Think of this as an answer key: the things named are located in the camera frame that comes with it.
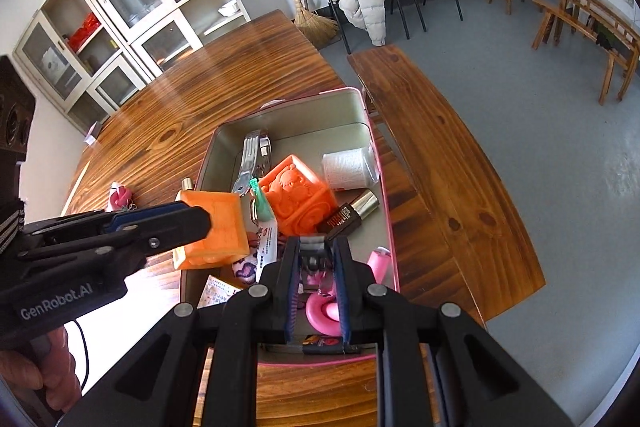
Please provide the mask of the person's left hand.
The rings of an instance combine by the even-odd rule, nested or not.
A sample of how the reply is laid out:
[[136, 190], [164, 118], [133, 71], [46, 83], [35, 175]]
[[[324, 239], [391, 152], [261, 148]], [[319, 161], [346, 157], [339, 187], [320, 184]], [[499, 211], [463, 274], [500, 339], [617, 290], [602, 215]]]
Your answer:
[[64, 326], [48, 334], [49, 353], [39, 362], [30, 361], [17, 351], [1, 351], [1, 376], [15, 386], [46, 392], [49, 407], [68, 412], [81, 398], [76, 361], [68, 349]]

